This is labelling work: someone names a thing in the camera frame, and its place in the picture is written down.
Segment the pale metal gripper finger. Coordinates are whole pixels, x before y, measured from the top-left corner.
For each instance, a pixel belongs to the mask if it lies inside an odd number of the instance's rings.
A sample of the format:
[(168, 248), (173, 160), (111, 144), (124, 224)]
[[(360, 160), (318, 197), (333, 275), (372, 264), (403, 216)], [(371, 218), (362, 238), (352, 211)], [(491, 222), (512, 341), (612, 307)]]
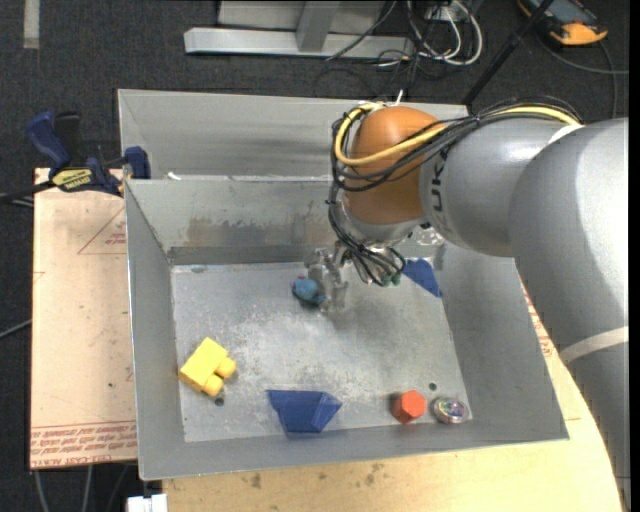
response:
[(326, 301), (327, 292), (325, 287), (326, 267), (322, 263), (312, 264), (307, 269), (307, 277), (313, 283), (312, 301)]
[(343, 278), (340, 270), (331, 270), (327, 277), (327, 299), (329, 312), (341, 311), (345, 307), (349, 283)]

